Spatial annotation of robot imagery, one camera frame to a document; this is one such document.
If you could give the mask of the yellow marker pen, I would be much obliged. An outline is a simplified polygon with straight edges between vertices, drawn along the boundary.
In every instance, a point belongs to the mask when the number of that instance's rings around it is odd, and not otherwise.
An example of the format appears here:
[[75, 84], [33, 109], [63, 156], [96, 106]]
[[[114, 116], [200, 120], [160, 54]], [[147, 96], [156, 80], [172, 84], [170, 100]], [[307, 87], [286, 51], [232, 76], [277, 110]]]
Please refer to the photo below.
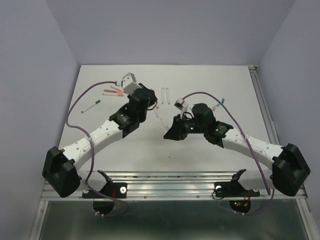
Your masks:
[[170, 128], [169, 128], [169, 126], [167, 125], [167, 123], [166, 123], [161, 117], [160, 117], [159, 119], [160, 119], [162, 125], [164, 126], [164, 128], [168, 131]]

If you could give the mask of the long white green-tip pen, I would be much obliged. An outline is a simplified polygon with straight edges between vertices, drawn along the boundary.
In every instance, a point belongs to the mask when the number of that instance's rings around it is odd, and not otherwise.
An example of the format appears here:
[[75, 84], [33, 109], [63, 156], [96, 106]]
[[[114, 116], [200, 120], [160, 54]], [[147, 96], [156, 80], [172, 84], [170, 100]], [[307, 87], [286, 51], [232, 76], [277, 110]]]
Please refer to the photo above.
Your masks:
[[101, 101], [97, 100], [94, 103], [92, 103], [91, 105], [87, 106], [85, 109], [81, 110], [81, 113], [84, 114], [85, 112], [89, 111], [90, 109], [92, 109], [94, 106], [96, 106], [97, 104], [99, 104]]

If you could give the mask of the green marker pen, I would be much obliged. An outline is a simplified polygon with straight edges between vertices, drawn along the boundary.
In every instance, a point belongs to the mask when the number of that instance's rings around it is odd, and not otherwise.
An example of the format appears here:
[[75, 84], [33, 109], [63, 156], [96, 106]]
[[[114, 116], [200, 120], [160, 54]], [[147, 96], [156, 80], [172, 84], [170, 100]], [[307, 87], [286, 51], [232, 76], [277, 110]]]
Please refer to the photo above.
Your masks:
[[170, 96], [170, 89], [166, 88], [166, 99], [167, 99], [167, 103], [168, 105], [171, 104], [171, 96]]

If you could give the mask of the blue marker pen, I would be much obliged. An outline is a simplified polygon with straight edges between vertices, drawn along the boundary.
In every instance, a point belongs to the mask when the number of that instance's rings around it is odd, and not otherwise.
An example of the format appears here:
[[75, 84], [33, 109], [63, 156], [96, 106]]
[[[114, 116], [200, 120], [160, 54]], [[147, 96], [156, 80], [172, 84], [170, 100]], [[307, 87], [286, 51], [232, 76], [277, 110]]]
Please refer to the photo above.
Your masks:
[[162, 87], [161, 89], [161, 104], [163, 105], [165, 102], [165, 88]]

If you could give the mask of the peach orange marker pen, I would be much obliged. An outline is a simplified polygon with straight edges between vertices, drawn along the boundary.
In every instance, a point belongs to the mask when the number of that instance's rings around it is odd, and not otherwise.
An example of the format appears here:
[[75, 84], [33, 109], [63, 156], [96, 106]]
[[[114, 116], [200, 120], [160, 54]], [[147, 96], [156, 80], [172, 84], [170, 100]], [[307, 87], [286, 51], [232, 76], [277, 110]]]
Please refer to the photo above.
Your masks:
[[159, 112], [158, 112], [159, 106], [156, 106], [154, 109], [155, 115], [158, 118], [159, 117]]

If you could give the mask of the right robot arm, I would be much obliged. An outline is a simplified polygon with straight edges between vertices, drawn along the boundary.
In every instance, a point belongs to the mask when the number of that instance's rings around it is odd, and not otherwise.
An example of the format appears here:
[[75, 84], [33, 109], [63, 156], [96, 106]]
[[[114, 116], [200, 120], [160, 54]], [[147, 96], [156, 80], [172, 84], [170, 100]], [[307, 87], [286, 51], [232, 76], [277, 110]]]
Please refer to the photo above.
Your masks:
[[187, 112], [174, 116], [164, 139], [182, 141], [189, 134], [202, 134], [209, 143], [257, 159], [266, 166], [264, 171], [241, 169], [230, 181], [218, 182], [218, 197], [242, 197], [248, 191], [265, 187], [294, 197], [311, 173], [296, 145], [281, 146], [243, 136], [239, 129], [216, 120], [205, 103], [195, 104], [191, 112], [192, 117]]

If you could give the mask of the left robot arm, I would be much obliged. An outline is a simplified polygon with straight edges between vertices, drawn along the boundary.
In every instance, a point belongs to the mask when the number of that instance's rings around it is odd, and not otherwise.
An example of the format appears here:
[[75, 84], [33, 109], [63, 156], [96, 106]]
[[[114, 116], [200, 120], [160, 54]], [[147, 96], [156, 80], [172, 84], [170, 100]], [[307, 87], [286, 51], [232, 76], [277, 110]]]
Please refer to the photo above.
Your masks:
[[128, 103], [112, 114], [101, 126], [75, 143], [58, 149], [56, 146], [46, 153], [42, 176], [61, 198], [73, 194], [84, 177], [80, 169], [110, 144], [117, 142], [135, 131], [147, 118], [147, 112], [157, 104], [154, 90], [139, 83], [125, 88]]

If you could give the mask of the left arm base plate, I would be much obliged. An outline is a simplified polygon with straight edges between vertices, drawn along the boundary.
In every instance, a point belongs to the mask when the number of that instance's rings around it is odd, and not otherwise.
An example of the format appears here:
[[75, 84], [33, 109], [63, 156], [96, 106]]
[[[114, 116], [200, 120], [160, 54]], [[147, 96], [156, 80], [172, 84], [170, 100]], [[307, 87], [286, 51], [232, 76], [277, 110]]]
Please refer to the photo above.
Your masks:
[[[105, 185], [99, 193], [116, 199], [125, 199], [127, 197], [128, 184], [126, 182], [114, 182]], [[102, 199], [103, 197], [92, 190], [82, 193], [83, 199]]]

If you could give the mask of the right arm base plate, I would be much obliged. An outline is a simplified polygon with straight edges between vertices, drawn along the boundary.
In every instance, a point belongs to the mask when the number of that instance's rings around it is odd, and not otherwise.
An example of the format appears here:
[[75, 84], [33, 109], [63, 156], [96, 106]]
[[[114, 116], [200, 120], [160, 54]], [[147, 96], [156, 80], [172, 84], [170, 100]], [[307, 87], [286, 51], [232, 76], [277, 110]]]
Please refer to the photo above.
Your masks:
[[245, 190], [238, 182], [221, 181], [215, 184], [214, 196], [217, 198], [244, 198], [252, 195], [252, 190]]

